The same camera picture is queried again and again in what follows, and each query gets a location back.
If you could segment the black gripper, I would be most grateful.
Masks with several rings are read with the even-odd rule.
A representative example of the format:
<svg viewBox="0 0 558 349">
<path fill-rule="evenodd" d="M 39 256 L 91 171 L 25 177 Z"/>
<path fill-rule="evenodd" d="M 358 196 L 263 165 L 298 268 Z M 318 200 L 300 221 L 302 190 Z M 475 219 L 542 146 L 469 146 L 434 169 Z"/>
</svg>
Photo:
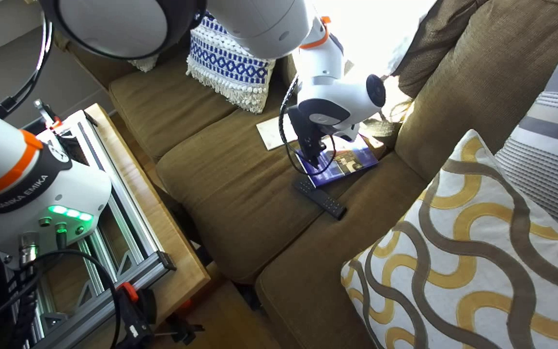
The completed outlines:
<svg viewBox="0 0 558 349">
<path fill-rule="evenodd" d="M 289 119 L 292 124 L 292 130 L 298 138 L 300 146 L 300 155 L 316 167 L 320 163 L 320 152 L 323 150 L 322 146 L 322 126 L 312 121 L 314 113 L 306 107 L 291 107 L 289 109 Z"/>
</svg>

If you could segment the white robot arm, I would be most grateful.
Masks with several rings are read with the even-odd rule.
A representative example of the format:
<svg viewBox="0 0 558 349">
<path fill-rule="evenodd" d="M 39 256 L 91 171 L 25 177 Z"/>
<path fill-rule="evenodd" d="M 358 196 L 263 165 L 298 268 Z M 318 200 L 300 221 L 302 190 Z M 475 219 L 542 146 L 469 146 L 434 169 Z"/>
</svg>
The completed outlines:
<svg viewBox="0 0 558 349">
<path fill-rule="evenodd" d="M 300 157 L 316 165 L 323 136 L 354 140 L 385 103 L 376 74 L 349 78 L 345 53 L 306 0 L 39 0 L 68 39 L 116 60 L 149 59 L 182 41 L 201 16 L 215 18 L 256 59 L 296 59 L 296 103 L 285 113 Z"/>
</svg>

